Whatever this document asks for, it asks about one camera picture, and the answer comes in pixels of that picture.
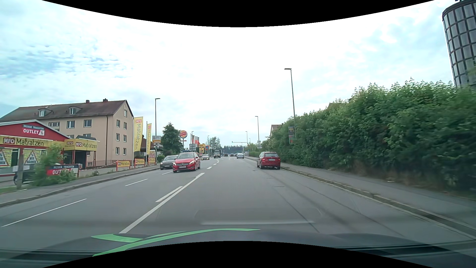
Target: cylindrical glass building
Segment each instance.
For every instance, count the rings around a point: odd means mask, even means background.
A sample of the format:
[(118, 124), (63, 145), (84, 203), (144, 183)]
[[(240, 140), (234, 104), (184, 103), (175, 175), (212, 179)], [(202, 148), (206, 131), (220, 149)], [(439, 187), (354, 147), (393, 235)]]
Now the cylindrical glass building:
[(457, 87), (476, 85), (476, 0), (459, 1), (443, 11), (446, 43)]

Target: burger king sign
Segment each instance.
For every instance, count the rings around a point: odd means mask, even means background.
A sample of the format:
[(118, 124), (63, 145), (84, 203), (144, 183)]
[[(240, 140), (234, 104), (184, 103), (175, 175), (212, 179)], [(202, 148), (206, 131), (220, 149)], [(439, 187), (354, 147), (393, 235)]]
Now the burger king sign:
[(180, 130), (178, 135), (180, 136), (180, 138), (185, 139), (188, 136), (188, 133), (185, 130)]

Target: car hood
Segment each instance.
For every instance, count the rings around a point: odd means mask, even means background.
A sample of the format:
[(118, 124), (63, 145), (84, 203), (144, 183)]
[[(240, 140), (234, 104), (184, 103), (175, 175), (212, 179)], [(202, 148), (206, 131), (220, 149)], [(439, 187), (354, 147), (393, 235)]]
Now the car hood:
[[(288, 243), (334, 247), (357, 252), (363, 252), (389, 258), (397, 258), (422, 265), (428, 265), (425, 260), (411, 258), (415, 255), (441, 254), (446, 262), (453, 261), (453, 268), (464, 267), (464, 263), (474, 263), (474, 258), (461, 253), (452, 252), (442, 248), (441, 245), (429, 245), (412, 240), (375, 234), (334, 234), (325, 235), (320, 233), (284, 231), (276, 229), (248, 229), (248, 228), (216, 228), (216, 229), (193, 229), (178, 230), (175, 232), (156, 234), (104, 234), (81, 238), (65, 243), (53, 245), (39, 250), (23, 252), (17, 256), (0, 262), (3, 268), (46, 267), (82, 258), (100, 256), (113, 252), (120, 252), (142, 247), (154, 247), (164, 245), (183, 244), (188, 247), (200, 247), (196, 242), (214, 241), (264, 241), (278, 242), (281, 246)], [(453, 243), (455, 246), (465, 245), (474, 241)]]
[(193, 160), (195, 160), (195, 158), (175, 159), (175, 163), (176, 163), (176, 164), (190, 163), (190, 162), (192, 162)]

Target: red car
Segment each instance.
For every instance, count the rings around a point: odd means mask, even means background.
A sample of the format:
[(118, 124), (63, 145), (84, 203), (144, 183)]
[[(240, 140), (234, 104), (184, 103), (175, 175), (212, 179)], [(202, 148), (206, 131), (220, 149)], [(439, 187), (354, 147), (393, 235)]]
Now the red car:
[(200, 169), (200, 157), (197, 153), (181, 153), (177, 156), (175, 161), (172, 163), (172, 169), (174, 173), (179, 170), (191, 170), (195, 171)]
[(262, 152), (256, 160), (256, 167), (260, 169), (265, 167), (281, 169), (281, 158), (276, 152)]

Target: dark gray car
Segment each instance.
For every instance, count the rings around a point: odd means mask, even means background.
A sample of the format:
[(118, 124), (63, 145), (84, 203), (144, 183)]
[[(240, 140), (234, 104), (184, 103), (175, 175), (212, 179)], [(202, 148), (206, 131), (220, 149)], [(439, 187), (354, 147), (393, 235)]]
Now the dark gray car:
[(164, 160), (160, 162), (160, 169), (164, 170), (164, 169), (172, 168), (172, 163), (175, 161), (175, 159), (177, 159), (176, 155), (166, 156)]

